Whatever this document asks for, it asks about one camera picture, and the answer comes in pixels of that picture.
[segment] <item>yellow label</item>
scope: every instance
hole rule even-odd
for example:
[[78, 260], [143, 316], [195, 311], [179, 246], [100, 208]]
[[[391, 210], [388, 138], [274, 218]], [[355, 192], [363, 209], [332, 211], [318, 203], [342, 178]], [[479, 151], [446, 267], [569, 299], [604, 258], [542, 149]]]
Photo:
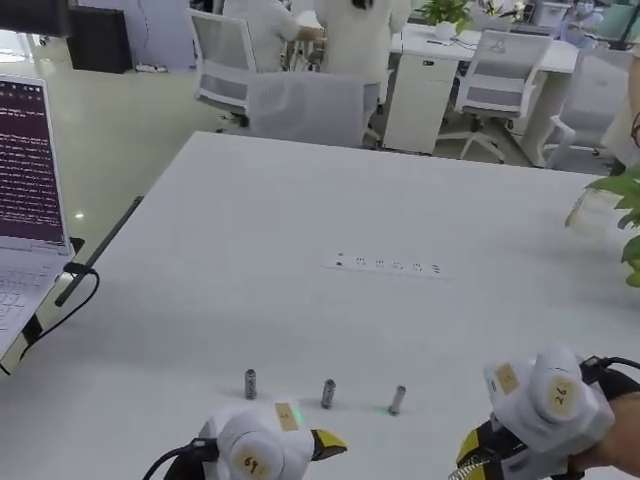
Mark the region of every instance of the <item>yellow label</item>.
[[505, 395], [509, 395], [520, 386], [516, 372], [513, 371], [513, 367], [509, 363], [505, 363], [496, 370], [496, 379]]
[[269, 473], [269, 465], [267, 462], [247, 447], [244, 447], [233, 457], [233, 464], [248, 477], [255, 478], [256, 480], [266, 477]]
[[296, 422], [296, 417], [293, 416], [291, 405], [288, 403], [276, 403], [276, 414], [280, 419], [280, 427], [283, 432], [298, 430], [298, 422]]
[[547, 391], [549, 410], [556, 415], [571, 415], [576, 394], [576, 385], [561, 375], [556, 375]]

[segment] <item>desk drawer cabinet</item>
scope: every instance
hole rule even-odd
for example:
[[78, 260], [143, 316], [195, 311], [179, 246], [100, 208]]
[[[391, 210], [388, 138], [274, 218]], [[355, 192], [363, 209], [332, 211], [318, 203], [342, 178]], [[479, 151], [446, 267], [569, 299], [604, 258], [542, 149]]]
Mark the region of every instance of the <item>desk drawer cabinet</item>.
[[402, 56], [383, 140], [385, 148], [433, 152], [457, 67], [457, 60]]

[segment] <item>metal cylinder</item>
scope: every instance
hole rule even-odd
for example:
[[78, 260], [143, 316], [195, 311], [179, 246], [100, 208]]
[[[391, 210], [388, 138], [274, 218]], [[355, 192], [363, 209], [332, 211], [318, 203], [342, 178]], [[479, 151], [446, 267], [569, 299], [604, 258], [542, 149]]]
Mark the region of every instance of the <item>metal cylinder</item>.
[[253, 368], [250, 368], [244, 374], [244, 396], [247, 400], [253, 400], [257, 395], [256, 371]]
[[393, 396], [393, 402], [389, 405], [389, 414], [394, 417], [400, 413], [400, 404], [404, 400], [404, 394], [407, 393], [407, 389], [402, 385], [399, 385], [396, 389], [396, 394]]
[[322, 390], [322, 401], [320, 402], [322, 408], [326, 408], [327, 410], [331, 408], [333, 404], [333, 394], [336, 391], [336, 382], [329, 379], [324, 382], [324, 389]]

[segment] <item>black strap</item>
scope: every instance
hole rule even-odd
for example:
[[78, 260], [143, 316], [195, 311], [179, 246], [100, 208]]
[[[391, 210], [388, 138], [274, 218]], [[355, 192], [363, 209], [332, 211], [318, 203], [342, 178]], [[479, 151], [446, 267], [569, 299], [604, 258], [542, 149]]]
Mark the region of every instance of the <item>black strap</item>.
[[192, 453], [178, 455], [169, 467], [164, 480], [204, 480], [202, 461]]
[[627, 393], [640, 392], [640, 383], [622, 372], [606, 368], [598, 378], [598, 384], [602, 388], [605, 398], [611, 402]]

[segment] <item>hand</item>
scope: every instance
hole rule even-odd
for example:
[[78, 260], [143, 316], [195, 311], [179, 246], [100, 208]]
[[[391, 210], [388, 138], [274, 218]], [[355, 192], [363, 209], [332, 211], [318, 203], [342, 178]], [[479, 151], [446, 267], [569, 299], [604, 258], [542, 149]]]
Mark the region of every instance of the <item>hand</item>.
[[596, 446], [571, 459], [571, 467], [584, 471], [615, 467], [640, 477], [640, 393], [628, 393], [611, 401], [615, 423]]

